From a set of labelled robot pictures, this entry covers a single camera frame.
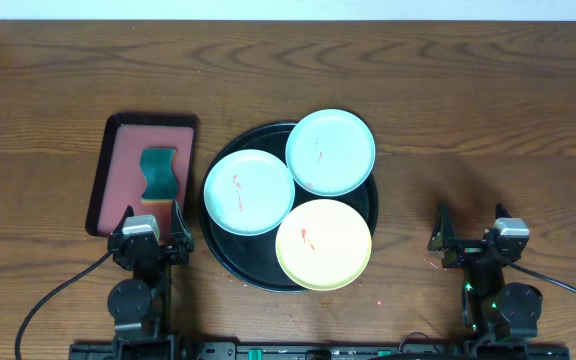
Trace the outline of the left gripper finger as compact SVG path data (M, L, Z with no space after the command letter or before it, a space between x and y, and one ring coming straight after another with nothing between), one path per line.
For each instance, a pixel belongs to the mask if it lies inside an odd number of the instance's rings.
M177 243L191 243L192 235L183 219L177 200L171 204L170 236Z
M123 227L124 227L124 223L125 221L132 217L134 215L134 210L133 208L128 205L126 210L124 211L121 220L119 221L119 223L117 224L117 226L114 228L114 230L112 231L113 235L122 235L123 234Z

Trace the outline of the green yellow sponge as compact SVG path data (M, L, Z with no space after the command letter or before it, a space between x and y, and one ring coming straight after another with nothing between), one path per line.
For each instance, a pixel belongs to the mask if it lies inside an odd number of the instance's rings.
M143 203L172 202L178 194L178 181L173 171L174 148L145 148L140 157L140 170L146 181L141 195Z

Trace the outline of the light blue plate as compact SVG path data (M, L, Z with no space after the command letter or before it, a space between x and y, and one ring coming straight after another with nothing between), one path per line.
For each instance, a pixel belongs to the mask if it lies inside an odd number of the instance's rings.
M285 160L302 188L336 197L355 190L368 178L376 161L376 142L357 115L323 109L295 125L286 142Z
M287 166L269 152L235 151L208 172L203 199L223 230L257 236L277 227L291 211L295 184Z

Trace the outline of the yellow plate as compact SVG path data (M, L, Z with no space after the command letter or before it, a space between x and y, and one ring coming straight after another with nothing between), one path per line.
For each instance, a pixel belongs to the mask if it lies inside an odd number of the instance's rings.
M278 263L296 284L332 291L352 283L366 268L372 236L364 218L349 205L331 199L305 202L278 228Z

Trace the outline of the light blue plate top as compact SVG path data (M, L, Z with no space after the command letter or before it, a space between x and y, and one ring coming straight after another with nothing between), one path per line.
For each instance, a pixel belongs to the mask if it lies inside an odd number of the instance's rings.
M285 160L302 188L336 197L355 190L368 178L376 161L376 142L357 115L323 109L295 125L286 142Z

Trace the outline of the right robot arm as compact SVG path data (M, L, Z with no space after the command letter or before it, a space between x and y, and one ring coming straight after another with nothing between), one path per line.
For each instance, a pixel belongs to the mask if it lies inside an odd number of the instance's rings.
M441 252L444 269L461 269L464 323L474 335L464 351L482 356L486 347L525 346L538 334L543 295L534 286L504 278L504 268L514 264L529 241L525 222L511 216L502 204L495 206L495 221L479 239L457 235L447 205L438 206L427 249Z

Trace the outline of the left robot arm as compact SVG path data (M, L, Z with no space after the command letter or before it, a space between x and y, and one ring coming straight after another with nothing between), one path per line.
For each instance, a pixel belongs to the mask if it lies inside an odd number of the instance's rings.
M116 359L178 359L179 338L170 328L174 265L186 264L194 240L179 203L171 204L171 244L160 241L157 219L136 216L127 207L108 238L114 263L132 273L110 291L107 307L114 318Z

